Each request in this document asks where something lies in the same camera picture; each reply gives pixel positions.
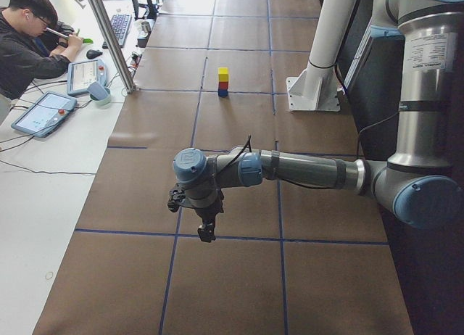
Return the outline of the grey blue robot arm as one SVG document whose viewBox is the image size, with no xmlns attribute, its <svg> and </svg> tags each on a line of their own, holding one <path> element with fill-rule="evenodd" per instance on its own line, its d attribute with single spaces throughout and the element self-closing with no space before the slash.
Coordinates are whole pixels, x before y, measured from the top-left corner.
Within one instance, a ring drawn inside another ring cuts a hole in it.
<svg viewBox="0 0 464 335">
<path fill-rule="evenodd" d="M 370 34 L 405 38 L 397 146 L 387 161 L 348 162 L 253 150 L 249 144 L 211 156 L 188 148 L 173 160 L 177 181 L 169 210 L 193 209 L 202 219 L 199 238 L 210 242 L 216 215 L 223 211 L 224 188 L 279 179 L 311 189 L 351 189 L 415 228 L 454 220 L 463 206 L 463 190 L 449 176 L 445 144 L 456 56 L 463 43 L 463 0 L 374 0 Z"/>
</svg>

